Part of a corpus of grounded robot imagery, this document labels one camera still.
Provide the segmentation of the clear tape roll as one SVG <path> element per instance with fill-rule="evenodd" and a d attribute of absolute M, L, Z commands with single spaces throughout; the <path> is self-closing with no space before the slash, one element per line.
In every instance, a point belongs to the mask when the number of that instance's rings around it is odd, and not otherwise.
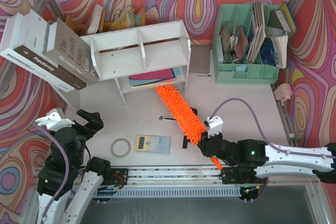
<path fill-rule="evenodd" d="M 110 151 L 114 157 L 124 158 L 131 151 L 131 143 L 125 138 L 118 138 L 112 142 Z"/>

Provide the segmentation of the black clip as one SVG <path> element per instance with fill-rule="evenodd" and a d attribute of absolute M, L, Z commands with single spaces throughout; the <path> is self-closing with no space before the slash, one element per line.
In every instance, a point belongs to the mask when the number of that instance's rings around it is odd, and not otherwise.
<path fill-rule="evenodd" d="M 186 135 L 184 135 L 183 137 L 183 144 L 182 144 L 182 148 L 183 149 L 187 149 L 188 143 L 190 142 L 190 140 L 187 138 Z"/>

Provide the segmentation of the orange microfiber duster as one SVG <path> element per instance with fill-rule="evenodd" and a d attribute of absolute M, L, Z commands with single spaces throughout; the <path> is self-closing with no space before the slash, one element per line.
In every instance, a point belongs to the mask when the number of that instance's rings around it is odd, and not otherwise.
<path fill-rule="evenodd" d="M 193 113 L 191 107 L 174 86 L 159 86 L 155 90 L 193 145 L 201 142 L 203 133 L 208 137 L 205 124 Z"/>

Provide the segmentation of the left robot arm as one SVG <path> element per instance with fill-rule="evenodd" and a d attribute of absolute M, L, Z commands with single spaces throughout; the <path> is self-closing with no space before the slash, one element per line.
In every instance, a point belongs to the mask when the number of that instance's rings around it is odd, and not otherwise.
<path fill-rule="evenodd" d="M 99 112 L 80 109 L 76 114 L 87 123 L 66 118 L 59 108 L 33 123 L 51 140 L 51 152 L 38 174 L 37 223 L 81 223 L 94 193 L 111 175 L 110 162 L 99 157 L 89 159 L 81 171 L 86 141 L 103 128 L 103 121 Z M 74 181 L 81 173 L 80 187 L 72 195 Z"/>

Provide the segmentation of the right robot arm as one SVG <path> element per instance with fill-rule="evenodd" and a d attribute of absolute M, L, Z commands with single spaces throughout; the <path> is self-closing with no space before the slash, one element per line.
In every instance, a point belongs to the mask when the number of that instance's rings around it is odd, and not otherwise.
<path fill-rule="evenodd" d="M 270 176 L 310 176 L 335 184 L 335 144 L 299 148 L 262 140 L 230 142 L 222 134 L 202 134 L 198 148 L 212 158 L 223 184 L 260 184 Z"/>

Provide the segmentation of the white side shelf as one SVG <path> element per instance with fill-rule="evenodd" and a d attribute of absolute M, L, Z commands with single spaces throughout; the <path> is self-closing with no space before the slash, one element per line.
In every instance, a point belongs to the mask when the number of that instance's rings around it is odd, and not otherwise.
<path fill-rule="evenodd" d="M 52 87 L 75 112 L 80 110 L 80 91 L 74 89 L 69 92 L 64 92 L 54 85 L 52 85 Z"/>

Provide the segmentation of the black silver stapler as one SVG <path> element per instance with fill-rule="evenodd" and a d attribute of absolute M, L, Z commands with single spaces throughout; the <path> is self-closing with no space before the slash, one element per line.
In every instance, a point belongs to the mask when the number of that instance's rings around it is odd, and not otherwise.
<path fill-rule="evenodd" d="M 193 113 L 194 113 L 196 116 L 198 116 L 198 110 L 197 110 L 196 108 L 191 108 L 191 109 L 192 109 Z"/>

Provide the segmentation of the beige blue calculator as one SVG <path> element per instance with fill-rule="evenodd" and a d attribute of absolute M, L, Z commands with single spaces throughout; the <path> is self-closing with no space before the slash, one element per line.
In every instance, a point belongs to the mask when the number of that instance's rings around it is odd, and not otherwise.
<path fill-rule="evenodd" d="M 170 146 L 170 136 L 137 135 L 134 150 L 138 152 L 169 154 Z"/>

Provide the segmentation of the pink pig figurine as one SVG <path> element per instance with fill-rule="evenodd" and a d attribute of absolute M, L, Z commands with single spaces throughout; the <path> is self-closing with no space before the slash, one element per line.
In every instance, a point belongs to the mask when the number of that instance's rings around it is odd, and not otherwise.
<path fill-rule="evenodd" d="M 283 83 L 279 85 L 274 91 L 275 100 L 279 101 L 282 106 L 285 105 L 285 102 L 290 100 L 292 96 L 291 85 L 288 83 Z"/>

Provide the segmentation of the stack of coloured paper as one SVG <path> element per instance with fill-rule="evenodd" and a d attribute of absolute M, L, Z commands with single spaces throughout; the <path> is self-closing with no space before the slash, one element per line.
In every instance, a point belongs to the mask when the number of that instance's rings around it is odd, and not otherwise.
<path fill-rule="evenodd" d="M 129 84 L 133 88 L 153 86 L 155 84 L 173 83 L 182 76 L 179 67 L 134 74 L 128 77 Z"/>

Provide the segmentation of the grey book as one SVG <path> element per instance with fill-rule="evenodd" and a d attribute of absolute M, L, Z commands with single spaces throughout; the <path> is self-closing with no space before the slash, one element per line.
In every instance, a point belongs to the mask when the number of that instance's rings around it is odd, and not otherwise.
<path fill-rule="evenodd" d="M 88 85 L 99 80 L 90 46 L 60 18 L 49 26 L 45 55 Z"/>

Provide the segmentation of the brown book Fredonia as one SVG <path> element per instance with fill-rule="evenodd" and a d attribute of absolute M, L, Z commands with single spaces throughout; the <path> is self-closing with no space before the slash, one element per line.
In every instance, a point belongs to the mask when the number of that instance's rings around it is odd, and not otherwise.
<path fill-rule="evenodd" d="M 36 12 L 15 15 L 18 34 L 18 46 L 15 52 L 22 55 L 30 65 L 34 64 L 34 71 L 42 77 L 49 77 L 59 89 L 69 92 L 73 89 L 81 90 L 87 85 L 75 77 L 65 68 L 53 62 L 45 55 L 48 44 L 49 24 Z"/>

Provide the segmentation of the mint green desk organizer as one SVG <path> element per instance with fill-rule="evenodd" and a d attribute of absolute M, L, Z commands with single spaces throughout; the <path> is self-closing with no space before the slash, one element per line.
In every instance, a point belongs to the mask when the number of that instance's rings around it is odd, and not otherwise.
<path fill-rule="evenodd" d="M 279 69 L 261 58 L 266 24 L 274 5 L 220 4 L 212 36 L 215 81 L 230 84 L 274 84 Z"/>

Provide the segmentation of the white book Mademoiselle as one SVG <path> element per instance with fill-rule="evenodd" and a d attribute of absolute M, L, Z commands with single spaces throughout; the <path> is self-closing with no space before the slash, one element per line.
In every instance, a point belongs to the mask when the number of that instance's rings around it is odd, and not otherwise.
<path fill-rule="evenodd" d="M 73 75 L 44 55 L 48 23 L 31 10 L 7 19 L 1 40 L 1 56 L 56 88 L 70 92 L 77 88 Z"/>

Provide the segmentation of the aluminium mounting rail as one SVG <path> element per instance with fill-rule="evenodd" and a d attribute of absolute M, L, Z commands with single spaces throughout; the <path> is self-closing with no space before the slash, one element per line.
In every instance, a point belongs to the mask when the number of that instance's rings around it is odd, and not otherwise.
<path fill-rule="evenodd" d="M 204 166 L 127 166 L 122 175 L 125 187 L 219 187 L 220 170 Z M 256 168 L 256 176 L 268 178 L 270 185 L 307 185 L 319 179 L 307 168 L 271 165 Z"/>

